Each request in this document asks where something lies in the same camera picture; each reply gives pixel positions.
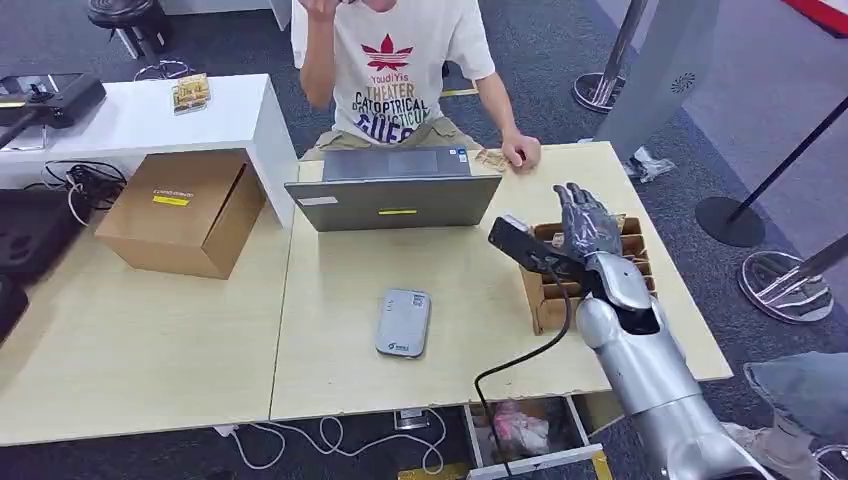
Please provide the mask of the person's right hand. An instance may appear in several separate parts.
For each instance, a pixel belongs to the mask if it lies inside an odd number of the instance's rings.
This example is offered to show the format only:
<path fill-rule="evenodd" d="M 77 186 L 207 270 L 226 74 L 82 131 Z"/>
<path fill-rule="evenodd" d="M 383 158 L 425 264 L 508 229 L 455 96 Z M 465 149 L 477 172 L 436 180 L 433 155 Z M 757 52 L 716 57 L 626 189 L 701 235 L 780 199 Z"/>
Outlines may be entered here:
<path fill-rule="evenodd" d="M 310 21 L 332 23 L 341 0 L 299 0 Z"/>

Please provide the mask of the person's left hand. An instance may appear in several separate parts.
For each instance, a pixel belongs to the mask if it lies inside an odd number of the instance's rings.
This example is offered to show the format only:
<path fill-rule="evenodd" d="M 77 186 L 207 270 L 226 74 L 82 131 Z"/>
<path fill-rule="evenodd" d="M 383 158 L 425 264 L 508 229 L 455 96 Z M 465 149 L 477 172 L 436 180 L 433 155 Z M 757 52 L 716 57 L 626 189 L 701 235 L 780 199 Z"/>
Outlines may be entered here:
<path fill-rule="evenodd" d="M 514 172 L 527 173 L 541 160 L 541 144 L 534 137 L 510 131 L 502 134 L 501 153 Z"/>

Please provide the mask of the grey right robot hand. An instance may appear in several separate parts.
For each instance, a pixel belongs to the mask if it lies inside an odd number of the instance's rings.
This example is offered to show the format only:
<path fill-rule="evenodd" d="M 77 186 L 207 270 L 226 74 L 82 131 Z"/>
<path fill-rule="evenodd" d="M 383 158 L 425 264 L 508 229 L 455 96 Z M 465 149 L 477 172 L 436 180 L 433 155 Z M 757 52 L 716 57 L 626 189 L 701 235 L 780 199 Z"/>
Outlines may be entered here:
<path fill-rule="evenodd" d="M 555 184 L 553 191 L 561 205 L 561 250 L 567 257 L 585 264 L 598 252 L 622 255 L 617 221 L 591 192 L 574 182 Z"/>

